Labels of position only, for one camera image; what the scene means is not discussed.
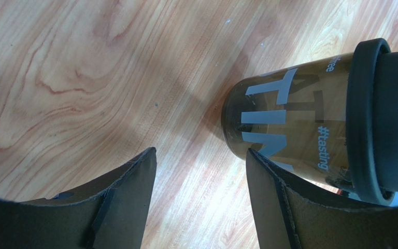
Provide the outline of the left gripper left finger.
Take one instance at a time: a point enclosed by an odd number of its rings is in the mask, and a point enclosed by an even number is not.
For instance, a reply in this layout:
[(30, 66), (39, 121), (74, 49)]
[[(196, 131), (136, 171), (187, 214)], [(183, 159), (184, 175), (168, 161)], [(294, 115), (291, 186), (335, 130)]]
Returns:
[(156, 149), (52, 199), (0, 199), (0, 248), (140, 248)]

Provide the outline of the single black cup lid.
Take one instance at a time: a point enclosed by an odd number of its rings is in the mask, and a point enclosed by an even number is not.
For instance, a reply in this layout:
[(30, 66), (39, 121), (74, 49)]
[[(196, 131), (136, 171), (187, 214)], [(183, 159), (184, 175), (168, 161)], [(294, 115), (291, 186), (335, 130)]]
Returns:
[(391, 204), (398, 192), (398, 52), (383, 38), (360, 42), (353, 53), (346, 142), (359, 198)]

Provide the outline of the single dark coffee cup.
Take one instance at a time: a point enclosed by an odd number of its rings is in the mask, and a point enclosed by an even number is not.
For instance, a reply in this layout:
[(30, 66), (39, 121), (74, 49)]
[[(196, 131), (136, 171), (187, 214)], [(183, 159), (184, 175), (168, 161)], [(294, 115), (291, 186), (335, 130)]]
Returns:
[(346, 146), (352, 53), (245, 78), (225, 98), (221, 126), (229, 149), (258, 151), (310, 181), (353, 192)]

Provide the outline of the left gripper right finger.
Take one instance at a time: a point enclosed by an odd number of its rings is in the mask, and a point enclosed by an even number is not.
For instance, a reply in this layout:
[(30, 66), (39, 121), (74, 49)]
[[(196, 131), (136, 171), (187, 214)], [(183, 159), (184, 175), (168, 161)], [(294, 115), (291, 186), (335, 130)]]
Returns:
[(261, 248), (398, 248), (398, 207), (337, 195), (252, 149), (246, 174)]

